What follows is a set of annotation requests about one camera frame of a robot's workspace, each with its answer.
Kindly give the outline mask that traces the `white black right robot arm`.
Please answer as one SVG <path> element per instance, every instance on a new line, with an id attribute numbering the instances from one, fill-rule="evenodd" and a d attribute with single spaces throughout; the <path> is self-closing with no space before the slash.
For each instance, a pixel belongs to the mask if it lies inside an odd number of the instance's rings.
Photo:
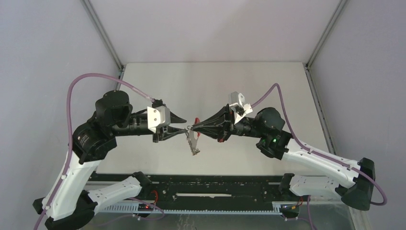
<path id="1" fill-rule="evenodd" d="M 231 135 L 258 138 L 256 147 L 268 158 L 291 161 L 315 169 L 321 176 L 286 173 L 279 184 L 279 196 L 291 200 L 295 196 L 323 196 L 340 199 L 345 205 L 368 211 L 372 204 L 375 181 L 374 162 L 340 158 L 295 139 L 283 130 L 285 120 L 273 107 L 260 110 L 255 117 L 243 117 L 228 105 L 210 118 L 191 127 L 193 131 L 224 142 Z"/>

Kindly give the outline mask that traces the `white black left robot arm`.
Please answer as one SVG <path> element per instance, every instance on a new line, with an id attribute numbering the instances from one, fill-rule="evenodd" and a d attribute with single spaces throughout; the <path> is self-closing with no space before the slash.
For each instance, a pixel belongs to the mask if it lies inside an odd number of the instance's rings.
<path id="1" fill-rule="evenodd" d="M 62 181 L 55 183 L 56 192 L 33 203 L 38 214 L 47 215 L 46 228 L 78 230 L 108 206 L 129 198 L 147 199 L 152 182 L 142 172 L 102 189 L 87 191 L 84 187 L 108 152 L 116 148 L 117 137 L 151 135 L 157 143 L 185 133 L 171 127 L 184 122 L 161 100 L 133 112 L 126 92 L 107 92 L 96 102 L 92 117 L 73 132 L 72 154 L 66 158 L 68 170 L 60 173 Z"/>

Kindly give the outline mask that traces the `red-handled metal key holder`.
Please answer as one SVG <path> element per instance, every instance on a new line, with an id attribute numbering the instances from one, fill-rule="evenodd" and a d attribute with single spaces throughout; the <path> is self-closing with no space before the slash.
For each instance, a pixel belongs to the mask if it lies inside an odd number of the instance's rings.
<path id="1" fill-rule="evenodd" d="M 200 150 L 197 148 L 198 139 L 200 136 L 200 132 L 195 132 L 192 130 L 192 126 L 187 126 L 186 138 L 188 145 L 190 147 L 192 156 L 197 155 Z"/>

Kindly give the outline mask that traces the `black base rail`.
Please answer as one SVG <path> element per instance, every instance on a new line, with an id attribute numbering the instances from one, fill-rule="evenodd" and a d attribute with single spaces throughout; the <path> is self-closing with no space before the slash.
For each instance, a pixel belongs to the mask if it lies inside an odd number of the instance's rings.
<path id="1" fill-rule="evenodd" d="M 136 198 L 156 201 L 166 211 L 275 211 L 274 204 L 300 198 L 279 190 L 282 176 L 149 174 L 152 182 Z"/>

